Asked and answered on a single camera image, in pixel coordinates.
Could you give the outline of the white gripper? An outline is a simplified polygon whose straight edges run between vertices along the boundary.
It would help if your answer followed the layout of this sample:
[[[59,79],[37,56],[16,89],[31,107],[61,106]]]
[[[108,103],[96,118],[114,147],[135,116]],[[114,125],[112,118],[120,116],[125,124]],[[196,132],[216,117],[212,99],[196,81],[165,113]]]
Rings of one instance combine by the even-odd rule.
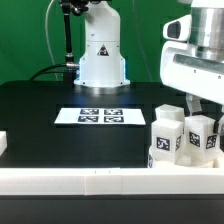
[[[224,105],[224,61],[199,58],[192,45],[181,42],[164,44],[160,78],[164,85],[188,93],[186,103],[190,115],[202,111],[201,98]],[[224,106],[221,112],[214,128],[215,133],[224,136]]]

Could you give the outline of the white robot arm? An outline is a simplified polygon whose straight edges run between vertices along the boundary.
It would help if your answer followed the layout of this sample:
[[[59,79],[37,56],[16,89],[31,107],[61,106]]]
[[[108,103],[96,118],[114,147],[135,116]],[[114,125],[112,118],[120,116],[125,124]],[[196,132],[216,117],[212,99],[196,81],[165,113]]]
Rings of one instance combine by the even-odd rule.
[[[186,93],[189,111],[201,110],[200,100],[222,106],[215,131],[224,135],[224,0],[190,0],[188,15],[166,23],[161,52],[164,85]],[[105,1],[87,4],[85,53],[76,85],[95,91],[125,86],[125,60],[120,54],[120,16]]]

